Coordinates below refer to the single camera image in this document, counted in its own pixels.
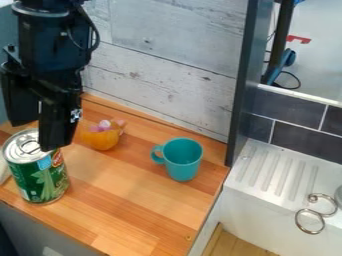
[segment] blue mug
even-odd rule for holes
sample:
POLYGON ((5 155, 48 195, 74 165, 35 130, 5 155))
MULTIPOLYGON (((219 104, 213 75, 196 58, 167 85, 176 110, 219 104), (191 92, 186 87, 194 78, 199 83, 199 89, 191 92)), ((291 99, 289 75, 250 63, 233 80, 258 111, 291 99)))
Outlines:
POLYGON ((203 148, 197 141, 175 138, 151 150, 151 158, 157 164, 164 164, 168 174, 177 181, 192 180, 203 157, 203 148))

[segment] wooden countertop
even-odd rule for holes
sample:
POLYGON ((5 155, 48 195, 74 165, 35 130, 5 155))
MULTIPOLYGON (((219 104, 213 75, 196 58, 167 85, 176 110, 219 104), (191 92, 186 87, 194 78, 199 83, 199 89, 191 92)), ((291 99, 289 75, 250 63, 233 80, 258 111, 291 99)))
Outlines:
MULTIPOLYGON (((105 254, 186 255, 227 175, 226 145, 113 102, 83 98, 83 122, 128 122, 119 144, 98 152, 76 134, 62 150, 71 187, 60 200, 26 203, 12 178, 0 187, 0 200, 105 254), (198 176, 186 183, 173 181, 149 158, 153 145, 177 136, 196 139, 205 150, 198 176)), ((0 145, 34 125, 0 126, 0 145)))

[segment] green can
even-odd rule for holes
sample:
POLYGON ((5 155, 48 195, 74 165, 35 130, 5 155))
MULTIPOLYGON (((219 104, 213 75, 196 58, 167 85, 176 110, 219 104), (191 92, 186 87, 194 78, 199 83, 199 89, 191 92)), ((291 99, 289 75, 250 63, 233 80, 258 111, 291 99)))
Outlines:
POLYGON ((13 135, 2 151, 25 200, 37 204, 52 202, 69 187, 61 150, 42 152, 37 129, 13 135))

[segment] mug handle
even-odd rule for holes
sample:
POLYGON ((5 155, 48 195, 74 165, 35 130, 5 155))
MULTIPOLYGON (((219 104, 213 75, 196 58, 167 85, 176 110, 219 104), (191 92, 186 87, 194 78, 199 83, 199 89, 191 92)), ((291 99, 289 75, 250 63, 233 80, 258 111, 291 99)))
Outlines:
POLYGON ((153 149, 151 150, 151 158, 157 164, 163 164, 164 163, 164 158, 156 155, 156 152, 162 152, 162 151, 163 151, 162 145, 154 146, 153 149))

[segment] white wood panel wall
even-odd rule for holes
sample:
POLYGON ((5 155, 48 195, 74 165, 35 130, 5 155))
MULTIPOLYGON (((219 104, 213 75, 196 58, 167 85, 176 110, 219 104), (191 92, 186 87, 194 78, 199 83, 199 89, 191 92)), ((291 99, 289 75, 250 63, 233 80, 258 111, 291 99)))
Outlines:
POLYGON ((86 89, 226 141, 247 0, 95 0, 86 89))

